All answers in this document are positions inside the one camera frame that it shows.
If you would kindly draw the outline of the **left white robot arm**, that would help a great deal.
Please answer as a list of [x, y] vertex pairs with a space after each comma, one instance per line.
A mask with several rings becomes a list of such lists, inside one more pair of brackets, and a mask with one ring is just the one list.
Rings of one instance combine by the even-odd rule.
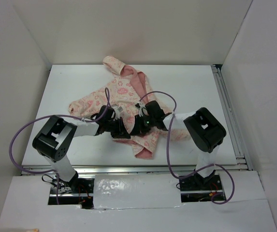
[[98, 113], [87, 119], [68, 122], [53, 115], [33, 139], [33, 148], [57, 172], [62, 188], [68, 193], [75, 192], [79, 187], [78, 173], [67, 157], [73, 138], [109, 132], [112, 138], [130, 139], [118, 113], [117, 109], [103, 105]]

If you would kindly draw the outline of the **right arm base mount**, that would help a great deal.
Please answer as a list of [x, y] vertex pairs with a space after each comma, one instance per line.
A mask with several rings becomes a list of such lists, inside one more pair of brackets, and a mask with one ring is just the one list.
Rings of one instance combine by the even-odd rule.
[[182, 203], [210, 202], [212, 197], [214, 197], [214, 201], [218, 202], [226, 200], [218, 174], [211, 175], [207, 179], [201, 178], [199, 175], [192, 175], [179, 180], [176, 188], [180, 190]]

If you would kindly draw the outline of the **pink and cream jacket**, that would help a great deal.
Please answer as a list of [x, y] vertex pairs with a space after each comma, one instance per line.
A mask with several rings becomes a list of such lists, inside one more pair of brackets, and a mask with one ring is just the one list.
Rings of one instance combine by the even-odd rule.
[[[103, 64], [113, 73], [114, 79], [89, 95], [71, 102], [68, 111], [72, 116], [91, 117], [99, 112], [103, 104], [107, 103], [104, 89], [108, 88], [110, 103], [122, 107], [123, 111], [120, 116], [125, 123], [126, 131], [130, 132], [134, 128], [134, 116], [138, 114], [138, 109], [134, 104], [140, 97], [151, 92], [152, 88], [143, 72], [137, 71], [115, 57], [105, 57]], [[167, 135], [159, 129], [151, 129], [151, 132], [144, 136], [131, 135], [129, 139], [116, 138], [114, 141], [131, 145], [136, 158], [149, 160], [153, 158], [160, 134]]]

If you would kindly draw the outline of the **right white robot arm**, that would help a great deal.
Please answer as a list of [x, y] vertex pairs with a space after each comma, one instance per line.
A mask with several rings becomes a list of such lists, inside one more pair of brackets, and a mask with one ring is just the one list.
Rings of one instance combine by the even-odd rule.
[[171, 134], [173, 130], [187, 130], [199, 149], [198, 163], [195, 168], [194, 183], [199, 189], [206, 189], [215, 174], [214, 163], [219, 146], [226, 137], [221, 123], [202, 107], [186, 114], [165, 113], [157, 101], [147, 104], [137, 103], [139, 114], [135, 116], [131, 135], [145, 135], [153, 128]]

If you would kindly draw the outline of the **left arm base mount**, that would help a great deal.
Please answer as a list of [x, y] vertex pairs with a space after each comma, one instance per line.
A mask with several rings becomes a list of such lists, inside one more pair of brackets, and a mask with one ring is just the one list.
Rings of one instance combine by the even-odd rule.
[[58, 197], [57, 180], [54, 178], [48, 181], [50, 184], [48, 205], [78, 205], [82, 209], [92, 209], [94, 180], [94, 178], [79, 178], [73, 188], [59, 182]]

